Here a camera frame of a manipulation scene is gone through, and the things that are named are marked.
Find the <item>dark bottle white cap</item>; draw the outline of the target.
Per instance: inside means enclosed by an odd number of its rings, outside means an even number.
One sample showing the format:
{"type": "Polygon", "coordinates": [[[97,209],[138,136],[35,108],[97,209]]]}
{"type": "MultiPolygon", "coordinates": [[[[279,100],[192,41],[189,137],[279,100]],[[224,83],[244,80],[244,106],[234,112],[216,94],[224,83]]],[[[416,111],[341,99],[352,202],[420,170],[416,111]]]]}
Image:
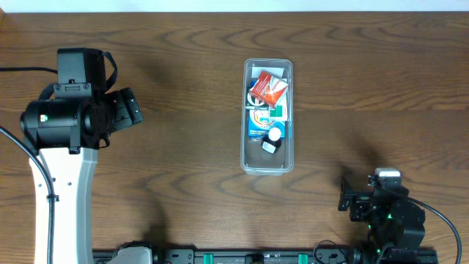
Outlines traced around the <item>dark bottle white cap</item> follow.
{"type": "Polygon", "coordinates": [[[262,138],[261,147],[264,151],[274,154],[281,146],[281,130],[277,127],[271,128],[262,138]]]}

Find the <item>white green Panadol box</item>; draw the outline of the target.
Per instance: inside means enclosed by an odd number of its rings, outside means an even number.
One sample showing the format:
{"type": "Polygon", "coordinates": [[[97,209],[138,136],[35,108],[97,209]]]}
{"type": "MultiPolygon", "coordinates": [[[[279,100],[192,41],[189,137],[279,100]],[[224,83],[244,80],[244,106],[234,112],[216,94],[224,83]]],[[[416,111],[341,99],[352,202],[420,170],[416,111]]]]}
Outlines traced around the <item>white green Panadol box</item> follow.
{"type": "Polygon", "coordinates": [[[269,107],[269,118],[279,122],[288,120],[288,100],[286,95],[278,101],[276,107],[269,107]]]}

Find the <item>blue Kool Fever box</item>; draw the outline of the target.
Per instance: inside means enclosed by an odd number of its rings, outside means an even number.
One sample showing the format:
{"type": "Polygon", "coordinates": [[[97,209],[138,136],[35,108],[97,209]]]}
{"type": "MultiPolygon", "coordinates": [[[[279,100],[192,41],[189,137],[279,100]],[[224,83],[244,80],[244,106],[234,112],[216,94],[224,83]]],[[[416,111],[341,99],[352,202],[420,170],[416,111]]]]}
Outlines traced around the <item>blue Kool Fever box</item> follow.
{"type": "MultiPolygon", "coordinates": [[[[247,92],[249,89],[255,85],[257,79],[251,79],[249,85],[247,86],[247,92]]],[[[248,114],[248,137],[262,138],[271,128],[277,127],[281,130],[281,138],[284,139],[286,136],[286,126],[287,121],[279,122],[273,121],[269,118],[269,109],[247,109],[245,108],[248,114]]]]}

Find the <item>red orange Panadol box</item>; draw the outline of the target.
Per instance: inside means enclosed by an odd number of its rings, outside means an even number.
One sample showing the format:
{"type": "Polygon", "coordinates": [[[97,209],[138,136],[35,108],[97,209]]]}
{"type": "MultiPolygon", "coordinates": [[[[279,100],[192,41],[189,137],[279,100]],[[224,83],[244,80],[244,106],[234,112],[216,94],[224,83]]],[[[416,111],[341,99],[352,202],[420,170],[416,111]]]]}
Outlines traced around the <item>red orange Panadol box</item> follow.
{"type": "Polygon", "coordinates": [[[270,107],[275,108],[284,98],[288,89],[289,85],[287,82],[263,70],[259,74],[255,85],[249,89],[249,94],[270,107]]]}

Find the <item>green Zam-Buk box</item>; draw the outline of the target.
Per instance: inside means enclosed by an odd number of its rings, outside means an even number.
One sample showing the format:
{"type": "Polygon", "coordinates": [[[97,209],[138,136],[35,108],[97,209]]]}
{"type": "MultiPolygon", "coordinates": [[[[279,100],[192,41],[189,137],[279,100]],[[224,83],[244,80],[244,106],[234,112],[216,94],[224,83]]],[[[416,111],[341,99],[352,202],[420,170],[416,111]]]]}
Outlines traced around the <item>green Zam-Buk box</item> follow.
{"type": "Polygon", "coordinates": [[[253,97],[249,92],[246,93],[245,107],[247,109],[269,109],[269,105],[267,105],[263,100],[253,97]]]}

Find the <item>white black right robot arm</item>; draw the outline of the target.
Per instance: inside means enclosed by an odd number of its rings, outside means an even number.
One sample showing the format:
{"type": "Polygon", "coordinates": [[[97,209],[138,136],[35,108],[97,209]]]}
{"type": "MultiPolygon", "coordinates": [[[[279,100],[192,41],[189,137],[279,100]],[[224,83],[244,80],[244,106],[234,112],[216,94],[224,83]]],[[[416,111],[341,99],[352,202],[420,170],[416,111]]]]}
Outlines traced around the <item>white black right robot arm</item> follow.
{"type": "Polygon", "coordinates": [[[338,210],[349,211],[350,220],[367,224],[367,241],[351,249],[347,263],[417,263],[425,236],[425,212],[408,200],[400,172],[368,176],[372,191],[355,191],[341,179],[338,210]]]}

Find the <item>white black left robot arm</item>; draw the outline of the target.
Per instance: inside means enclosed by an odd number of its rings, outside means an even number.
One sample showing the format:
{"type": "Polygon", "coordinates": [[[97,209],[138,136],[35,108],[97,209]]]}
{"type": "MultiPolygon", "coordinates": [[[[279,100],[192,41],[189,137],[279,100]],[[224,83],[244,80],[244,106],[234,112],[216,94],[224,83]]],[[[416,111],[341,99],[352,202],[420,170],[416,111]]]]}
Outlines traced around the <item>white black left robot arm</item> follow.
{"type": "Polygon", "coordinates": [[[105,260],[107,263],[151,264],[151,247],[138,243],[123,246],[116,253],[106,257],[92,253],[92,181],[97,165],[98,151],[82,150],[79,154],[69,154],[63,148],[39,151],[37,156],[45,171],[54,178],[52,186],[58,201],[54,207],[52,245],[48,245],[48,193],[45,180],[37,167],[30,161],[34,183],[36,184],[36,234],[34,264],[46,264],[48,254],[53,263],[94,263],[105,260]]]}

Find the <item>clear plastic container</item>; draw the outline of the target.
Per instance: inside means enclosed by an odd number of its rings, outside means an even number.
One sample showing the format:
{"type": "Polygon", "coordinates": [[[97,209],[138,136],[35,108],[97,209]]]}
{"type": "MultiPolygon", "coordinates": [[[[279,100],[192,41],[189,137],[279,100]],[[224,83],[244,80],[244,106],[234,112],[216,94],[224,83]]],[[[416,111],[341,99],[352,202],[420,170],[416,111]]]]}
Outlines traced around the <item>clear plastic container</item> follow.
{"type": "Polygon", "coordinates": [[[293,121],[293,74],[292,63],[287,59],[247,59],[243,75],[243,105],[241,122],[240,164],[250,175],[280,176],[290,172],[294,167],[294,121],[293,121]],[[289,89],[288,121],[286,136],[281,139],[277,153],[270,154],[261,147],[262,138],[248,137],[248,114],[245,109],[246,91],[251,79],[258,79],[262,71],[267,71],[276,78],[287,82],[289,89]]]}

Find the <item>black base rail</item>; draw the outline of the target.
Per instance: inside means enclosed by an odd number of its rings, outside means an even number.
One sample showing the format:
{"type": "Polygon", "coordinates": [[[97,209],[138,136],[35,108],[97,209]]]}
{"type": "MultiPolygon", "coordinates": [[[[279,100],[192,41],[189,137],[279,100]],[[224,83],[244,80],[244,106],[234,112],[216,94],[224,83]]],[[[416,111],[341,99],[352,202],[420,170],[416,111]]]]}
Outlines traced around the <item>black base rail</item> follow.
{"type": "Polygon", "coordinates": [[[115,250],[94,250],[92,263],[155,264],[316,264],[316,263],[415,263],[438,264],[435,250],[388,248],[380,252],[369,245],[339,246],[321,241],[313,249],[197,249],[185,246],[163,249],[143,241],[125,243],[115,250]]]}

